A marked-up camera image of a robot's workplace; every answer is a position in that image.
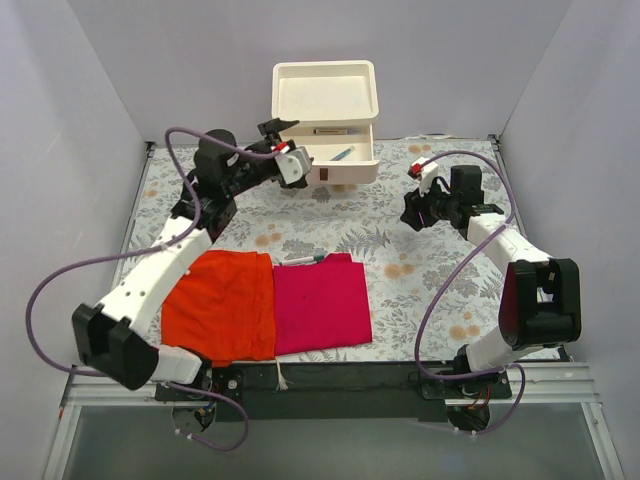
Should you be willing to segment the white top drawer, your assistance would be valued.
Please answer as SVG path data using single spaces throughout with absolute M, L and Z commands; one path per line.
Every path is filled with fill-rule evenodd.
M 379 161 L 373 153 L 373 128 L 293 127 L 282 137 L 304 146 L 312 157 L 306 175 L 310 185 L 370 184 L 378 174 Z

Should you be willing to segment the light blue gel pen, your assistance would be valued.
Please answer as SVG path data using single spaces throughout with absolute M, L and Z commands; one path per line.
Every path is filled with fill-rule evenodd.
M 353 152 L 355 151 L 355 146 L 352 145 L 348 148 L 346 148 L 345 150 L 341 151 L 340 153 L 338 153 L 337 155 L 333 156 L 330 161 L 331 162 L 336 162 L 336 161 L 340 161 L 346 157 L 348 157 L 349 155 L 351 155 Z

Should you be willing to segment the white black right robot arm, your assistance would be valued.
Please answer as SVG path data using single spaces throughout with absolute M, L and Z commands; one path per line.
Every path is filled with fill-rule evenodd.
M 452 167 L 442 181 L 431 161 L 414 162 L 408 171 L 418 187 L 405 195 L 402 222 L 413 230 L 448 222 L 484 254 L 504 277 L 498 324 L 464 346 L 441 373 L 426 368 L 421 374 L 452 383 L 464 397 L 475 397 L 520 358 L 536 351 L 572 343 L 582 331 L 580 273 L 571 259 L 554 258 L 533 246 L 510 217 L 485 200 L 482 171 L 476 165 Z

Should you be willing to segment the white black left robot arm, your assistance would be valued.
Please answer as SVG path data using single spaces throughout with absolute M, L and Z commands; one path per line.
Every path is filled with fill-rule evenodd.
M 240 148 L 233 134 L 200 136 L 194 167 L 153 246 L 96 305 L 79 305 L 72 326 L 80 360 L 129 390 L 146 383 L 176 383 L 193 400 L 213 386 L 211 362 L 190 347 L 153 346 L 145 336 L 154 315 L 190 266 L 219 238 L 237 211 L 236 196 L 266 181 L 306 186 L 313 159 L 281 132 L 294 122 L 259 124 L 261 140 Z

